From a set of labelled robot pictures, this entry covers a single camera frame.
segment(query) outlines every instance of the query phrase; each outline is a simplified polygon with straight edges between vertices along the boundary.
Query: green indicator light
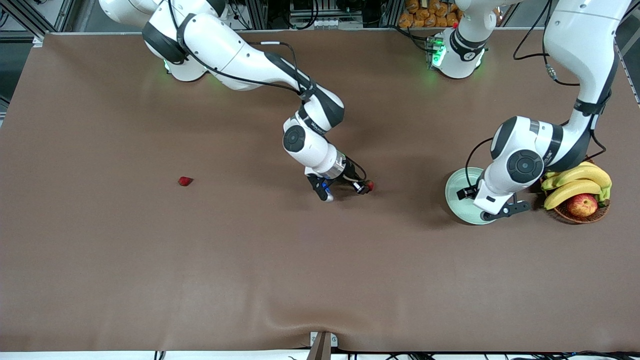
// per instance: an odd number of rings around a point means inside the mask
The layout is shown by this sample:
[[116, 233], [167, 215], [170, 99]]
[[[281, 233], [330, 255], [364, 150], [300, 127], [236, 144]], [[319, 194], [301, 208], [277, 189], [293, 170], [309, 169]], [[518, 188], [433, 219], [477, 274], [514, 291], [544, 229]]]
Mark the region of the green indicator light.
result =
[[443, 45], [437, 53], [433, 55], [433, 65], [440, 66], [442, 64], [442, 59], [447, 54], [447, 48]]

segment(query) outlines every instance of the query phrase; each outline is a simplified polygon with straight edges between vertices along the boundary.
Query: wicker basket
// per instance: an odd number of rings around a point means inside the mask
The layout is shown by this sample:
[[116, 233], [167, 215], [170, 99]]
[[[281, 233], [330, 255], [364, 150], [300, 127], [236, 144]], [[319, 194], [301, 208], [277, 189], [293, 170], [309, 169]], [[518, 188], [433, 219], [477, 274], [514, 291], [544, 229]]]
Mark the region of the wicker basket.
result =
[[[548, 196], [551, 192], [552, 191], [545, 191], [545, 196]], [[601, 220], [609, 212], [610, 207], [611, 202], [609, 200], [605, 200], [605, 204], [603, 206], [598, 204], [598, 209], [596, 210], [596, 212], [589, 215], [588, 217], [576, 217], [569, 212], [569, 209], [566, 208], [566, 201], [564, 201], [562, 204], [554, 207], [554, 211], [560, 216], [560, 218], [565, 219], [569, 222], [575, 224], [590, 224], [592, 222]]]

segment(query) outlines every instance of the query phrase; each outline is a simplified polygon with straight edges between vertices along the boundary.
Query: bread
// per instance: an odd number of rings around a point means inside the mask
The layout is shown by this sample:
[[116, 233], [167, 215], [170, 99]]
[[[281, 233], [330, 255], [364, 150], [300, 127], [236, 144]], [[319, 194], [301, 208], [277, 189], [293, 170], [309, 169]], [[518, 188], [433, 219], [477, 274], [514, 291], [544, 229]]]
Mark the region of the bread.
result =
[[453, 26], [458, 23], [458, 15], [456, 13], [447, 14], [447, 26]]
[[405, 0], [404, 5], [406, 6], [406, 10], [410, 13], [415, 13], [420, 10], [420, 3], [418, 0]]
[[437, 28], [446, 28], [447, 27], [447, 19], [444, 17], [436, 17], [436, 27]]
[[447, 4], [443, 4], [439, 0], [431, 0], [431, 2], [429, 2], [429, 12], [436, 16], [447, 15], [448, 9]]
[[415, 19], [416, 20], [426, 20], [426, 19], [429, 18], [429, 15], [431, 15], [431, 14], [429, 13], [428, 9], [421, 8], [420, 10], [418, 10], [415, 13]]
[[403, 13], [398, 20], [398, 26], [401, 28], [410, 28], [413, 25], [413, 14]]
[[424, 21], [424, 27], [425, 28], [431, 28], [433, 26], [436, 26], [436, 15], [429, 15], [429, 17]]

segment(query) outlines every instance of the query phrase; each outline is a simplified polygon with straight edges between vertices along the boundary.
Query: brown table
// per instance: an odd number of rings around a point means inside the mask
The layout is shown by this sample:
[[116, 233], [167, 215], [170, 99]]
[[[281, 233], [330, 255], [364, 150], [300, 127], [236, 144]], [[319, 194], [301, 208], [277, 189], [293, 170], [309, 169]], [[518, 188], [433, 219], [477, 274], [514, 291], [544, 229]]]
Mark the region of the brown table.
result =
[[444, 201], [502, 121], [571, 113], [576, 88], [511, 59], [522, 35], [496, 31], [460, 81], [394, 31], [246, 35], [290, 42], [344, 101], [328, 137], [377, 188], [333, 204], [282, 149], [289, 92], [179, 83], [139, 36], [47, 36], [0, 131], [0, 349], [296, 348], [328, 330], [361, 351], [640, 350], [640, 110], [624, 72], [598, 127], [614, 181], [601, 222], [530, 211], [478, 227]]

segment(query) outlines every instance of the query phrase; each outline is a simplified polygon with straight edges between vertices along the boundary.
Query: banana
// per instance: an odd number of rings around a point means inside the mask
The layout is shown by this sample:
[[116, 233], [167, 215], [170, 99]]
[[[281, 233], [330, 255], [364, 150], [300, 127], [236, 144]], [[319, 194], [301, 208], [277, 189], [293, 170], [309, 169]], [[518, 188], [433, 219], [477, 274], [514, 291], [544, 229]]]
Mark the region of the banana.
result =
[[[588, 162], [588, 161], [583, 161], [583, 162], [582, 162], [582, 163], [580, 163], [578, 166], [583, 166], [583, 165], [589, 165], [589, 166], [591, 166], [591, 167], [598, 167], [598, 165], [595, 165], [594, 163], [590, 163], [590, 162]], [[561, 172], [556, 172], [556, 171], [548, 171], [548, 172], [545, 172], [545, 174], [543, 175], [543, 177], [544, 177], [545, 179], [550, 179], [550, 178], [552, 178], [552, 177], [554, 177], [554, 176], [558, 176], [558, 175], [560, 175], [560, 174], [562, 174], [562, 173], [561, 173]]]
[[546, 172], [546, 173], [545, 173], [544, 178], [545, 178], [545, 179], [550, 179], [550, 178], [552, 178], [552, 177], [554, 177], [554, 176], [558, 176], [558, 175], [560, 175], [560, 173], [559, 173], [559, 172], [549, 171], [549, 172]]
[[579, 165], [573, 169], [563, 171], [558, 176], [554, 176], [542, 183], [542, 190], [559, 188], [578, 179], [589, 179], [598, 184], [602, 189], [611, 187], [611, 178], [599, 167], [590, 165]]
[[589, 165], [590, 167], [600, 168], [598, 165], [595, 165], [594, 163], [590, 163], [590, 162], [588, 162], [588, 161], [583, 161], [583, 162], [582, 162], [582, 163], [580, 163], [580, 165], [578, 165], [578, 166], [581, 166], [581, 165]]
[[600, 194], [600, 185], [591, 180], [580, 179], [572, 181], [556, 189], [545, 199], [545, 209], [551, 210], [562, 204], [566, 199], [582, 193]]

